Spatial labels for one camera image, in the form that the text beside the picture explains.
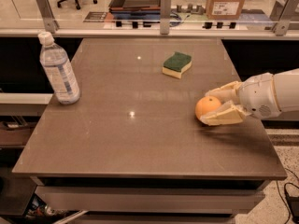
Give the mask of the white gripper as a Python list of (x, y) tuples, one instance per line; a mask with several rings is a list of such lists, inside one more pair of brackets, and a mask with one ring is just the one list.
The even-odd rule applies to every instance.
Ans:
[(223, 104), (199, 118), (208, 126), (241, 123), (250, 114), (257, 119), (268, 119), (281, 113), (274, 89), (274, 76), (270, 73), (250, 77), (243, 83), (227, 83), (208, 91), (206, 96), (216, 97)]

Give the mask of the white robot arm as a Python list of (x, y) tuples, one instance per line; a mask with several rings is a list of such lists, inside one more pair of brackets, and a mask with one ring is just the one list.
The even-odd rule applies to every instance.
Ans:
[(234, 81), (208, 91), (205, 96), (221, 102), (220, 107), (199, 117), (208, 126), (237, 124), (248, 116), (275, 118), (299, 110), (299, 69)]

